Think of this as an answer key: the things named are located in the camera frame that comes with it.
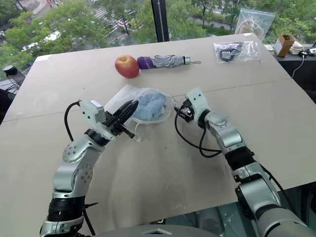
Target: black wire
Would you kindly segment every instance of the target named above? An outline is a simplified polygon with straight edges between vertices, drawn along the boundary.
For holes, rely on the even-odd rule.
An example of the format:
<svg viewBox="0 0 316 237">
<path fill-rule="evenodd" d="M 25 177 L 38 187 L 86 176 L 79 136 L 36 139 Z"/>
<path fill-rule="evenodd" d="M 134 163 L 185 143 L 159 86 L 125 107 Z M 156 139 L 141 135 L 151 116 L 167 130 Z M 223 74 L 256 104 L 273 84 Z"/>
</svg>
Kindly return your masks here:
<svg viewBox="0 0 316 237">
<path fill-rule="evenodd" d="M 200 139 L 200 141 L 199 141 L 199 146 L 198 146 L 198 149 L 199 149 L 199 152 L 201 153 L 201 155 L 202 155 L 203 157 L 205 157 L 205 158 L 212 158 L 212 157 L 215 157 L 215 156 L 221 154 L 222 151 L 218 151 L 217 153 L 212 154 L 212 155 L 206 155 L 206 154 L 203 153 L 203 150 L 202 150 L 202 142 L 203 142 L 203 140 L 204 140 L 205 134 L 206 134 L 206 127 L 205 127 L 204 130 L 203 130 L 203 134 L 202 134 L 202 136 L 201 136 L 201 139 Z"/>
<path fill-rule="evenodd" d="M 193 146 L 193 147 L 195 147 L 195 148 L 200 149 L 199 146 L 197 146 L 197 145 L 193 144 L 192 142 L 188 141 L 188 140 L 180 133 L 180 131 L 179 131 L 179 129 L 178 129 L 178 124 L 177 124 L 178 115 L 179 115 L 179 114 L 178 114 L 178 112 L 177 112 L 176 117 L 174 118 L 174 127 L 175 127 L 175 129 L 176 129 L 176 132 L 178 133 L 178 135 L 179 135 L 186 143 L 188 143 L 189 145 L 191 145 L 191 146 Z M 201 147 L 201 149 L 202 149 L 203 151 L 207 151 L 207 152 L 217 152 L 217 153 L 221 153 L 221 152 L 222 152 L 221 150 L 207 149 L 207 148 L 202 148 L 202 147 Z"/>
<path fill-rule="evenodd" d="M 292 209 L 292 211 L 294 212 L 295 215 L 298 216 L 296 209 L 294 208 L 293 203 L 290 201 L 289 197 L 287 196 L 287 194 L 285 193 L 284 189 L 282 188 L 281 184 L 277 181 L 277 179 L 273 176 L 273 174 L 271 174 L 270 171 L 268 171 L 263 165 L 261 165 L 262 169 L 264 172 L 266 172 L 270 178 L 272 178 L 272 180 L 276 183 L 276 185 L 278 186 L 278 188 L 281 190 L 281 193 L 284 195 L 288 205 L 290 206 L 290 208 Z"/>
<path fill-rule="evenodd" d="M 83 212 L 84 219 L 85 219 L 85 221 L 86 221 L 86 223 L 87 223 L 87 225 L 88 225 L 88 227 L 89 227 L 89 230 L 90 230 L 91 234 L 92 234 L 93 236 L 95 236 L 95 232 L 94 232 L 94 229 L 93 229 L 93 227 L 92 227 L 92 224 L 91 224 L 91 222 L 90 222 L 90 220 L 89 220 L 89 217 L 88 217 L 88 215 L 87 215 L 87 211 L 84 209 L 82 212 Z"/>
<path fill-rule="evenodd" d="M 79 101 L 77 102 L 73 102 L 71 103 L 66 111 L 65 111 L 65 116 L 64 116 L 64 122 L 65 122 L 65 127 L 66 127 L 66 130 L 67 130 L 67 133 L 68 133 L 68 136 L 70 138 L 70 140 L 73 142 L 74 139 L 73 139 L 73 136 L 71 135 L 71 132 L 70 132 L 70 129 L 69 129 L 69 126 L 68 126 L 68 113 L 69 113 L 69 110 L 74 106 L 74 105 L 78 105 L 80 107 L 80 104 L 79 104 Z"/>
</svg>

